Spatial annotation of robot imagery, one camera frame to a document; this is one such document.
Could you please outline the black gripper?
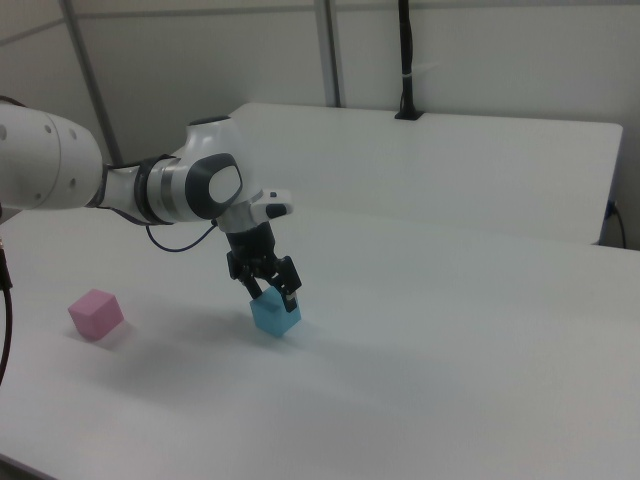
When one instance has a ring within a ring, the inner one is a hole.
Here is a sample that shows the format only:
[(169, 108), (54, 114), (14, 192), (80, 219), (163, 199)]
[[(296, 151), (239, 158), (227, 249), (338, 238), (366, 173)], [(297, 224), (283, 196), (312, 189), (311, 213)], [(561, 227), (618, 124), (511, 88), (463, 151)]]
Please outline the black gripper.
[(226, 233), (230, 246), (227, 261), (233, 280), (244, 280), (244, 286), (253, 300), (263, 291), (255, 278), (271, 281), (280, 293), (287, 312), (297, 306), (296, 292), (302, 286), (293, 260), (289, 256), (281, 259), (274, 253), (275, 237), (268, 222), (244, 232)]

